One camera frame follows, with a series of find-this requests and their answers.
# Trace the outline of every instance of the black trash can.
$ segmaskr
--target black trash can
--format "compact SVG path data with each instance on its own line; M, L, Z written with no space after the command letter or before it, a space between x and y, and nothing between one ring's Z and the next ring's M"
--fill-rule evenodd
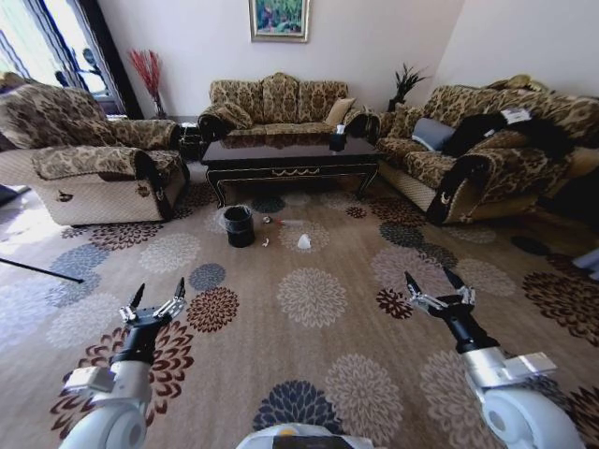
M223 214L223 227L228 243L235 248L245 248L254 243L254 220L252 210L247 206L233 206Z

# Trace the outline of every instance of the painting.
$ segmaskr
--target painting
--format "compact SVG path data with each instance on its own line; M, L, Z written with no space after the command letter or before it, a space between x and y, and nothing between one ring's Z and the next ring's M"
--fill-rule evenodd
M308 42L310 0L249 0L253 42Z

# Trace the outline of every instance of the sofa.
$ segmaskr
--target sofa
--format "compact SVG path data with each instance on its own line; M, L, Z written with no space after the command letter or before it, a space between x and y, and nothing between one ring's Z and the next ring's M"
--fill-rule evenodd
M347 96L345 82L300 81L281 72L260 81L216 80L210 86L212 104L197 124L205 142L244 136L248 146L270 136L330 134L335 126L325 120L335 101ZM355 135L366 120L366 112L352 108L342 123Z
M510 107L550 119L576 145L566 157L552 159L532 148L520 133L502 130L461 157L431 152L411 139L423 117L456 128L465 117ZM423 107L398 105L377 115L379 173L442 225L518 214L539 196L552 195L568 179L599 165L599 100L520 90L440 86Z
M59 225L165 221L189 181L172 121L108 121L81 89L0 95L0 183L26 184Z

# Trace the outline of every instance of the patterned carpet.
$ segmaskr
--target patterned carpet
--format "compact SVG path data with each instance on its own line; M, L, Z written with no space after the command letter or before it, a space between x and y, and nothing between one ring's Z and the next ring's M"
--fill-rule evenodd
M85 279L0 268L3 448L57 447L90 410L61 393L64 378L122 347L117 309L142 282L142 305L156 305L182 276L188 307L157 342L146 447L232 448L288 421L388 448L500 447L449 331L406 302L405 269L450 291L441 264L476 288L475 317L507 352L556 362L529 387L599 447L599 284L570 264L597 246L582 225L540 213L439 228L379 180L364 201L349 193L357 180L237 184L229 201L254 209L256 243L234 249L194 177L166 224L61 227L33 194L0 210L2 256Z

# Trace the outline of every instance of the vase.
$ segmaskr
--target vase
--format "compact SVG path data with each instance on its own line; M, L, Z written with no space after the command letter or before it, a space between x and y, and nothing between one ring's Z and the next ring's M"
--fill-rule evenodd
M397 105L398 103L405 103L405 100L403 98L391 98L389 100L389 105L387 107L387 112L394 112L395 111L395 105Z
M153 107L156 111L156 115L154 115L156 119L162 120L167 118L167 114L165 113L165 110L162 108L162 100L160 100L160 94L153 96Z

